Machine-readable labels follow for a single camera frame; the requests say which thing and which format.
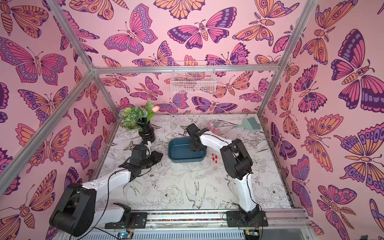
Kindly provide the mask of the teal plastic storage box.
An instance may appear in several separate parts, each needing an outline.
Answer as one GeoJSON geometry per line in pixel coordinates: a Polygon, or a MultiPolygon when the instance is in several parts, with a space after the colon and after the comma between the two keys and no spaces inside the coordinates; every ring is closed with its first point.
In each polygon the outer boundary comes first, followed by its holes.
{"type": "Polygon", "coordinates": [[[191,151],[191,138],[176,138],[169,142],[168,157],[173,163],[201,162],[207,155],[207,151],[191,151]]]}

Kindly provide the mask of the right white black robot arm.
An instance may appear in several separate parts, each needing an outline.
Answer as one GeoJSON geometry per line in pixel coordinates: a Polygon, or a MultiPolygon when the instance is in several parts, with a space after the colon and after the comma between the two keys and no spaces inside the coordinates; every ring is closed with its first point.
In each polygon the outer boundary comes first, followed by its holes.
{"type": "Polygon", "coordinates": [[[247,226],[255,223],[262,211],[252,190],[253,161],[243,142],[239,139],[224,139],[207,129],[195,133],[188,131],[188,135],[192,138],[191,151],[211,148],[221,154],[225,170],[234,179],[239,195],[240,220],[247,226]]]}

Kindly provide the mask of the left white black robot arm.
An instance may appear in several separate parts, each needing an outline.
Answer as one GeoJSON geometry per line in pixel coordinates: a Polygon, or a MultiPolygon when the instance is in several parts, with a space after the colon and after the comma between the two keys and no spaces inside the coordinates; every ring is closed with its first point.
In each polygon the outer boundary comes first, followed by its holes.
{"type": "Polygon", "coordinates": [[[142,175],[143,170],[149,170],[158,164],[163,154],[147,150],[134,150],[132,155],[111,173],[84,184],[69,184],[57,206],[49,224],[72,237],[82,237],[93,228],[107,225],[114,228],[130,227],[134,220],[131,207],[122,203],[106,205],[96,209],[96,203],[104,196],[109,196],[112,190],[132,182],[142,175]]]}

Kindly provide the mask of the pink spray bottle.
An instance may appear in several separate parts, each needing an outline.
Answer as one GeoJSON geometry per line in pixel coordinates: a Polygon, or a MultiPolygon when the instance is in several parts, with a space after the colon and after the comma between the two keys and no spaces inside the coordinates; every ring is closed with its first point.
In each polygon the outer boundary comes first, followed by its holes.
{"type": "Polygon", "coordinates": [[[214,122],[210,124],[210,132],[217,136],[221,136],[220,123],[214,122]]]}

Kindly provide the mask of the green plant in black vase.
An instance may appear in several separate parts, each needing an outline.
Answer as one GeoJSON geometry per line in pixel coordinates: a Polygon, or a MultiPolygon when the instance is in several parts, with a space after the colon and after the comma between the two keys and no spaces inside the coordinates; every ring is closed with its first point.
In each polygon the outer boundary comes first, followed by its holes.
{"type": "Polygon", "coordinates": [[[151,99],[147,99],[144,107],[127,107],[120,110],[121,127],[126,130],[137,130],[143,140],[153,143],[156,136],[151,118],[158,110],[158,106],[155,106],[151,99]]]}

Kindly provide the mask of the green dustpan brush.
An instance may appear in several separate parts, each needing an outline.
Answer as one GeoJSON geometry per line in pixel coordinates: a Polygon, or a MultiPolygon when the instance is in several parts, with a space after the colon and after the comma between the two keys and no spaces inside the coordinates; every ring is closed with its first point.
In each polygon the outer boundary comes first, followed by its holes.
{"type": "Polygon", "coordinates": [[[259,122],[254,118],[246,118],[242,123],[234,126],[235,129],[245,129],[247,131],[259,131],[262,127],[259,122]]]}

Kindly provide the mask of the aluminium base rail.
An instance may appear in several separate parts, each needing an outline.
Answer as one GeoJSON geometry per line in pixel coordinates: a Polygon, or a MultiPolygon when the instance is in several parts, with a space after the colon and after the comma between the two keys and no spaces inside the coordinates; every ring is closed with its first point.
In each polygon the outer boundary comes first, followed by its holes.
{"type": "Polygon", "coordinates": [[[264,210],[248,224],[236,210],[132,211],[126,223],[99,223],[81,240],[315,240],[303,210],[264,210]]]}

